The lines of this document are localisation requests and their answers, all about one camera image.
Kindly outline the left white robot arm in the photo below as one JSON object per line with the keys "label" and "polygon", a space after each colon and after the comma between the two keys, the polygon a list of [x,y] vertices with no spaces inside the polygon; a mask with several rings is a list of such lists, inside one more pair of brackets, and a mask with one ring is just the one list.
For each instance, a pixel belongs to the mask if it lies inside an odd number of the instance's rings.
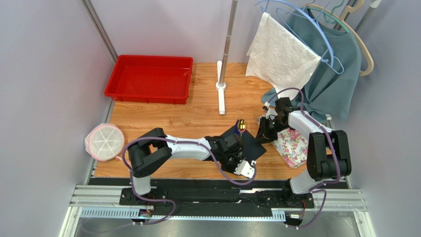
{"label": "left white robot arm", "polygon": [[177,138],[154,128],[128,143],[122,151],[123,162],[128,166],[132,189],[138,195],[151,191],[151,176],[171,159],[192,158],[213,161],[219,171],[255,178],[255,162],[243,155],[244,143],[237,134],[227,137],[206,136],[199,139]]}

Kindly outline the iridescent spoon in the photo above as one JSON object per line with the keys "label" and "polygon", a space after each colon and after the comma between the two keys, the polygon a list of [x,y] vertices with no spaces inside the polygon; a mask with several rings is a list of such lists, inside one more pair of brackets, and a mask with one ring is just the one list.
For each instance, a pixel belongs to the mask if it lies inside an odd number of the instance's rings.
{"label": "iridescent spoon", "polygon": [[237,130],[239,132],[239,136],[242,139],[243,133],[247,130],[247,123],[244,119],[239,119],[237,123]]}

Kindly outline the black paper napkin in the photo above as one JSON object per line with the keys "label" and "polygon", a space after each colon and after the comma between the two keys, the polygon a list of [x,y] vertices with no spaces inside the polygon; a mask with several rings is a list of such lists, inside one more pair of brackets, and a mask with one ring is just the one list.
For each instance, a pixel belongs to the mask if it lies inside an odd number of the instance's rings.
{"label": "black paper napkin", "polygon": [[256,161],[266,149],[256,143],[256,139],[246,130],[240,138],[236,126],[232,126],[220,136],[205,137],[216,158],[240,156],[247,161]]}

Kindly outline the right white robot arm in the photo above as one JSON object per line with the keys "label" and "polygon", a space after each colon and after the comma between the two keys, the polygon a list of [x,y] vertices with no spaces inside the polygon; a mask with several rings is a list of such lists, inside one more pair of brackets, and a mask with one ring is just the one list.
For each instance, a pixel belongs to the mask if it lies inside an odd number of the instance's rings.
{"label": "right white robot arm", "polygon": [[286,189],[295,195],[303,195],[327,184],[335,183],[352,170],[347,134],[332,130],[316,121],[307,111],[291,105],[288,97],[275,102],[275,108],[265,102],[265,114],[259,118],[257,144],[276,141],[279,132],[291,128],[308,142],[306,169],[290,179]]}

